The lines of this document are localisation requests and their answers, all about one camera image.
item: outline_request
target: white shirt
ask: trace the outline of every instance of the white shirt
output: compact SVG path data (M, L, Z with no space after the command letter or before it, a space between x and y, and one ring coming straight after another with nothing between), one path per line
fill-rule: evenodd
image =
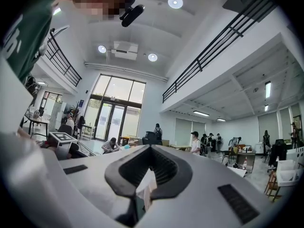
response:
M71 126L71 127L72 127L72 130L74 131L74 121L73 121L72 118L69 118L69 119L66 121L66 125Z
M196 139L196 140L193 140L193 141L192 141L192 148L191 148L191 151L194 151L194 150L196 150L197 148L200 149L200 140L199 140L199 139ZM195 152L195 153L193 153L193 154L200 155L200 152L197 151L197 152Z
M103 147L105 147L105 148L108 149L108 150L112 150L112 147L111 147L111 145L110 145L110 140L108 140L107 142L105 142L105 143L103 144Z

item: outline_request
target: bottle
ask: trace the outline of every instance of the bottle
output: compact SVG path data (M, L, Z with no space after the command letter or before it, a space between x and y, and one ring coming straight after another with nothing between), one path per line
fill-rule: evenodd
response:
M243 164L243 170L246 170L246 167L247 167L247 156L245 157L245 161Z

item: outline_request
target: green t-shirt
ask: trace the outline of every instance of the green t-shirt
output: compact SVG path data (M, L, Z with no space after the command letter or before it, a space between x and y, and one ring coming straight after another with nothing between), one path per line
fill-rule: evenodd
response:
M4 37L4 57L22 83L25 83L31 72L39 47L49 32L52 20L51 4L54 1L28 0Z

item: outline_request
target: fluorescent ceiling light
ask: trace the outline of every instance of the fluorescent ceiling light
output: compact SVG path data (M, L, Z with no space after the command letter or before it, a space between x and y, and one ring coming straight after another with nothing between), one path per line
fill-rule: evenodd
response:
M98 47L98 51L100 51L101 53L105 53L106 52L106 48L105 48L105 46L99 46Z
M151 61L151 62L155 62L157 60L157 55L154 54L154 53L151 53L149 56L148 56L148 59Z
M203 113L203 112L198 112L198 111L194 111L193 113L196 113L196 114L199 114L199 115L203 115L203 116L210 116L210 115L208 115L208 114L205 114L205 113Z
M269 98L270 93L271 93L271 82L270 81L265 83L265 91L266 91L266 98Z
M59 12L61 12L61 9L57 8L57 9L54 10L53 15L58 14Z
M180 9L183 5L182 0L168 0L168 4L173 9Z

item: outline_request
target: black microphone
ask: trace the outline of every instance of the black microphone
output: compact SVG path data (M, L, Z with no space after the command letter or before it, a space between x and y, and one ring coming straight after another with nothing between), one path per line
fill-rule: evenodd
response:
M129 7L126 12L119 18L122 20L122 26L128 27L138 16L140 16L145 9L145 6L140 4L135 8Z

